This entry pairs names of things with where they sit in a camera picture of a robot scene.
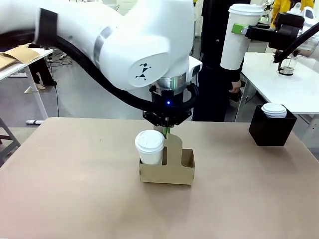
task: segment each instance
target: black container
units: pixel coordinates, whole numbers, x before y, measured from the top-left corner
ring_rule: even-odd
[[[284,146],[297,118],[287,110],[286,118],[269,118],[257,106],[249,132],[258,146]]]

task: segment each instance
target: yellow jacket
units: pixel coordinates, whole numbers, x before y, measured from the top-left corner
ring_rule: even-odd
[[[279,12],[288,12],[290,10],[290,0],[275,0],[274,10],[273,10],[273,22],[272,26],[274,26],[274,20],[276,19],[277,13]],[[301,0],[301,11],[304,10],[305,6],[314,7],[313,0]]]

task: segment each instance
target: black logo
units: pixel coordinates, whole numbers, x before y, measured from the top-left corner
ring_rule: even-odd
[[[143,66],[142,74],[140,76],[135,76],[135,79],[136,78],[144,78],[144,80],[146,81],[146,76],[144,75],[144,72],[147,71],[148,69],[152,68],[152,67],[148,66],[147,63],[141,64],[140,66]]]

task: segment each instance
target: stack of lids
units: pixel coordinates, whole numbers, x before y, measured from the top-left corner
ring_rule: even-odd
[[[269,118],[285,118],[287,116],[287,109],[279,104],[267,103],[261,109]]]

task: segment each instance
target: white table leg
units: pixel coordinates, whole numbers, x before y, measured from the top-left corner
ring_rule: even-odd
[[[314,135],[316,129],[318,128],[318,126],[319,126],[319,115],[315,115],[313,120],[309,124],[309,127],[304,135],[304,138],[303,138],[303,143],[308,148],[311,148],[314,145],[313,135]]]
[[[237,111],[235,122],[240,122],[240,120],[241,120],[241,118],[243,116],[244,107],[245,107],[245,104],[246,104],[246,100],[247,100],[247,96],[248,96],[248,91],[249,91],[250,85],[251,85],[250,81],[247,79],[246,86],[245,86],[244,93],[243,93],[243,97],[240,99],[240,103],[239,103],[239,107],[238,107],[238,111]]]
[[[35,82],[33,80],[32,74],[30,72],[30,68],[28,66],[25,68],[25,72],[26,72],[26,76],[27,76],[27,78],[29,80],[30,86],[32,88],[33,95],[35,96],[36,102],[37,102],[37,104],[38,104],[38,106],[40,108],[42,117],[43,117],[44,120],[46,120],[48,118],[48,114],[47,114],[47,112],[45,110],[45,107],[44,107],[43,101],[41,99],[39,90],[37,89],[37,87],[35,85]]]

